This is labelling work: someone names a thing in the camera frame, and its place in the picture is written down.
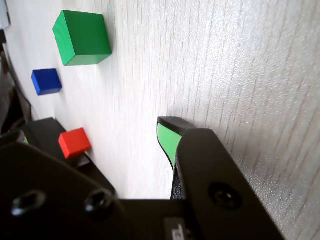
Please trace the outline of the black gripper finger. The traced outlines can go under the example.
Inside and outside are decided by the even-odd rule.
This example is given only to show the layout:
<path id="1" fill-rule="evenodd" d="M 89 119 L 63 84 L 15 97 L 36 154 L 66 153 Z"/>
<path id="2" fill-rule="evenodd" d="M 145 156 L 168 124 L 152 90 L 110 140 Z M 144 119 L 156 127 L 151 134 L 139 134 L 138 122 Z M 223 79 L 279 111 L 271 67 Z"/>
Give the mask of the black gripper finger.
<path id="1" fill-rule="evenodd" d="M 3 240 L 128 240 L 114 195 L 24 143 L 0 139 L 0 237 Z"/>
<path id="2" fill-rule="evenodd" d="M 202 240 L 281 240 L 282 234 L 240 169 L 208 128 L 179 117 L 157 118 L 157 139 Z"/>

